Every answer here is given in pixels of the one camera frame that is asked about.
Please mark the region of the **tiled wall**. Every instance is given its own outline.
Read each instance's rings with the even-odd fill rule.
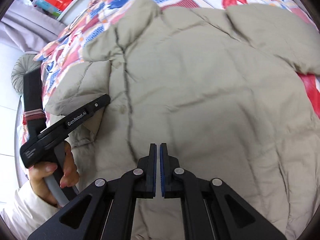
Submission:
[[[11,71],[23,53],[0,44],[0,209],[18,188],[14,162],[14,129],[19,96],[11,86]]]

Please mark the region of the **gripper handle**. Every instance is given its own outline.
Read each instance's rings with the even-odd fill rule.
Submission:
[[[52,195],[57,200],[61,207],[64,207],[70,200],[74,199],[79,191],[74,187],[60,188],[60,180],[63,177],[63,164],[66,153],[64,150],[64,142],[57,145],[51,154],[48,154],[44,161],[56,163],[58,168],[49,177],[44,178],[46,185],[51,191]]]

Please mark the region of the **white sleeve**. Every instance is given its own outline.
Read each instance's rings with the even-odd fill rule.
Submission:
[[[58,210],[39,198],[27,181],[16,190],[14,199],[0,210],[0,215],[18,240],[26,240]]]

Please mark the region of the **curtain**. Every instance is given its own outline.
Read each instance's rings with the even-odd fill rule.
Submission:
[[[0,42],[23,52],[39,52],[65,27],[24,0],[15,0],[1,19]]]

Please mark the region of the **round cushion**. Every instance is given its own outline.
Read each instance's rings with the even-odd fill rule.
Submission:
[[[42,61],[33,61],[35,54],[25,54],[21,56],[14,65],[11,73],[11,83],[14,90],[19,94],[23,94],[23,76],[41,66]]]

